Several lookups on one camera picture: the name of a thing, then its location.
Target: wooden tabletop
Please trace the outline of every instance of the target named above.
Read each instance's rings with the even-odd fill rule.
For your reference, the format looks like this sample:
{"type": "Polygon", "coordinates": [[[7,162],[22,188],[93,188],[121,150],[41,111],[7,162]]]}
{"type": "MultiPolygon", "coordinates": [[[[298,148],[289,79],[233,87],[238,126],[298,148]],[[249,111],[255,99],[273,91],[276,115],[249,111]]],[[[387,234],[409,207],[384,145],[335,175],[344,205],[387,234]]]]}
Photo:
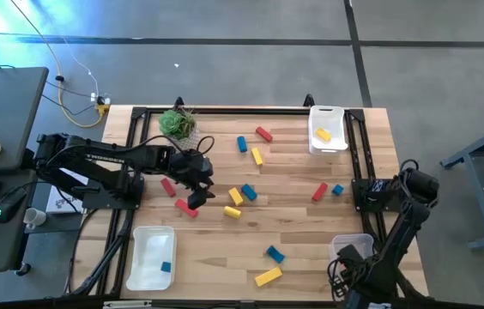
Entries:
{"type": "MultiPolygon", "coordinates": [[[[111,107],[103,142],[125,144],[132,107],[111,107]]],[[[398,160],[387,111],[368,108],[364,112],[376,174],[378,178],[391,178],[398,172],[398,160]]],[[[153,115],[148,136],[160,134],[158,116],[153,115]]],[[[336,235],[362,233],[351,195],[350,181],[354,175],[349,152],[310,155],[307,116],[206,114],[196,115],[196,119],[200,135],[215,138],[208,156],[215,171],[211,191],[217,197],[209,199],[199,209],[199,216],[192,219],[174,206],[178,198],[188,197],[189,191],[179,185],[178,195],[170,198],[161,187],[163,177],[145,176],[145,192],[133,228],[164,225],[175,229],[175,280],[165,291],[130,291],[125,281],[131,272],[132,240],[122,298],[331,300],[326,275],[330,242],[336,235]],[[273,142],[265,142],[255,133],[258,126],[273,135],[273,142]],[[248,149],[259,148],[262,167],[256,166],[251,151],[239,152],[236,137],[241,135],[245,136],[248,149]],[[311,196],[322,182],[329,185],[328,191],[320,202],[313,202],[311,196]],[[245,199],[244,205],[238,207],[242,211],[238,220],[224,216],[223,207],[233,206],[227,191],[246,183],[255,187],[257,200],[245,199]],[[345,187],[340,197],[330,193],[335,184],[345,187]],[[286,256],[280,265],[283,275],[258,288],[254,278],[277,266],[263,255],[270,245],[286,256]]],[[[358,126],[355,130],[363,158],[358,126]]],[[[164,143],[160,139],[153,142],[164,143]]],[[[361,168],[366,177],[366,167],[361,168]]],[[[75,287],[102,256],[110,217],[111,211],[101,210],[84,228],[76,254],[75,287]]],[[[385,214],[388,230],[395,219],[396,214],[385,214]]],[[[415,240],[400,268],[417,290],[427,294],[415,240]]],[[[113,266],[109,287],[114,270],[113,266]]]]}

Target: white tray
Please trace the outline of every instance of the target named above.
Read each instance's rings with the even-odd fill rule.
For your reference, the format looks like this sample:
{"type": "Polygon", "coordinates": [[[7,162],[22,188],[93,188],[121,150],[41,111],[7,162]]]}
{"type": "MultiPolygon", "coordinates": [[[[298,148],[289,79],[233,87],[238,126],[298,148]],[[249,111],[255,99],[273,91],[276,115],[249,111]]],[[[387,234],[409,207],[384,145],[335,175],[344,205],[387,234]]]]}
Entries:
{"type": "Polygon", "coordinates": [[[309,152],[313,155],[330,155],[337,150],[347,149],[343,128],[345,110],[339,106],[313,106],[309,112],[309,152]],[[329,142],[317,136],[322,128],[331,135],[329,142]]]}
{"type": "Polygon", "coordinates": [[[138,227],[133,231],[135,245],[130,278],[125,283],[131,291],[167,289],[175,277],[175,232],[171,227],[138,227]],[[172,264],[172,271],[160,270],[163,262],[172,264]]]}
{"type": "Polygon", "coordinates": [[[348,245],[354,245],[362,258],[371,257],[373,254],[373,237],[370,234],[337,235],[330,243],[330,261],[336,259],[337,253],[348,245]]]}

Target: blue block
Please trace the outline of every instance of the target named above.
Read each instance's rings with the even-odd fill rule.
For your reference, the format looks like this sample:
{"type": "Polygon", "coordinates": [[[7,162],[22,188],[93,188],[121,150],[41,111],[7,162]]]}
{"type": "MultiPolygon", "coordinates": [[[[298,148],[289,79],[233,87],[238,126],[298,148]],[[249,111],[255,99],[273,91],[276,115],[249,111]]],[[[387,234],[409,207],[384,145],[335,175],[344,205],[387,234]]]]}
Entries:
{"type": "Polygon", "coordinates": [[[250,201],[253,201],[257,197],[257,193],[248,184],[242,185],[242,193],[244,193],[250,201]]]}
{"type": "Polygon", "coordinates": [[[334,187],[334,190],[332,190],[331,192],[334,193],[337,196],[340,196],[342,194],[342,192],[343,192],[343,187],[340,186],[340,185],[336,185],[334,187]]]}
{"type": "Polygon", "coordinates": [[[245,139],[243,136],[239,136],[237,138],[237,140],[239,141],[239,149],[240,149],[240,152],[246,152],[248,151],[248,148],[245,146],[245,139]]]}
{"type": "Polygon", "coordinates": [[[273,258],[277,263],[282,263],[282,261],[284,260],[284,255],[280,252],[278,252],[278,250],[276,250],[276,248],[272,245],[269,247],[269,249],[267,249],[267,254],[270,255],[271,258],[273,258]]]}
{"type": "Polygon", "coordinates": [[[162,267],[160,270],[165,272],[172,272],[172,264],[169,262],[162,262],[162,267]]]}

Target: concrete floor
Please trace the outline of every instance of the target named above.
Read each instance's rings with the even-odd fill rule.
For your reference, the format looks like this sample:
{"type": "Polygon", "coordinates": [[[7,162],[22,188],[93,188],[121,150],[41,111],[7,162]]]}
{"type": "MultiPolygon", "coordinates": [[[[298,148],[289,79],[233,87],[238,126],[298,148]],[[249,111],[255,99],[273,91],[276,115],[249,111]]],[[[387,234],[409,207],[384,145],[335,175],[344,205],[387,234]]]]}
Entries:
{"type": "MultiPolygon", "coordinates": [[[[115,38],[349,39],[342,0],[133,0],[21,2],[44,34],[115,38]]],[[[484,0],[353,1],[360,39],[484,41],[484,0]]],[[[9,1],[0,1],[0,33],[33,34],[9,1]]],[[[67,88],[94,91],[93,81],[53,45],[67,88]]],[[[362,106],[350,46],[271,45],[72,45],[113,104],[299,106],[310,92],[318,104],[362,106]]],[[[484,237],[475,195],[462,167],[438,162],[484,134],[483,48],[363,47],[372,105],[389,111],[399,158],[417,159],[439,178],[440,203],[418,236],[431,296],[484,305],[484,251],[467,243],[484,237]]],[[[0,42],[0,64],[46,66],[42,44],[0,42]]],[[[45,93],[56,98],[56,89],[45,93]]],[[[85,98],[65,94],[73,110],[85,98]]],[[[77,117],[90,123],[92,112],[77,117]]],[[[31,143],[39,133],[65,131],[100,139],[103,124],[89,130],[70,124],[42,100],[31,143]]],[[[0,301],[60,295],[74,233],[32,235],[26,260],[34,270],[19,278],[0,274],[0,301]]]]}

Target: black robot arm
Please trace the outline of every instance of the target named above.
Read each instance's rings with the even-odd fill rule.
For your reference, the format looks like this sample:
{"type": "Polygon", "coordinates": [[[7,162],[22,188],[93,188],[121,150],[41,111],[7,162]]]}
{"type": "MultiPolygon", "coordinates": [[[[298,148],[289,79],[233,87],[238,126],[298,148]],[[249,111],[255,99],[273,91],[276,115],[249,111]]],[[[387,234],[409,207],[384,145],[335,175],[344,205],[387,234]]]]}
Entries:
{"type": "MultiPolygon", "coordinates": [[[[334,270],[330,273],[330,267],[328,269],[332,294],[347,296],[347,308],[367,308],[370,302],[390,302],[396,298],[397,283],[406,298],[423,298],[404,278],[398,264],[421,229],[421,224],[429,217],[430,209],[437,204],[439,182],[416,169],[407,168],[401,170],[385,188],[391,191],[391,198],[402,199],[402,205],[381,250],[364,259],[354,246],[346,246],[337,253],[339,258],[330,264],[334,270]],[[335,277],[334,273],[337,263],[345,267],[339,277],[335,277]]],[[[370,190],[374,198],[382,193],[377,188],[370,190]]]]}
{"type": "MultiPolygon", "coordinates": [[[[145,142],[126,148],[66,134],[40,135],[38,143],[33,163],[39,177],[80,200],[87,195],[106,193],[112,199],[132,201],[131,204],[135,205],[142,192],[139,173],[164,174],[193,190],[188,200],[191,209],[206,203],[208,197],[215,197],[208,191],[213,184],[210,178],[213,167],[209,159],[195,149],[177,151],[171,146],[146,145],[145,142]],[[111,171],[95,161],[118,163],[123,168],[111,171]],[[93,182],[82,184],[61,168],[85,176],[93,182]]],[[[122,208],[125,205],[108,204],[112,205],[111,208],[122,208]]]]}

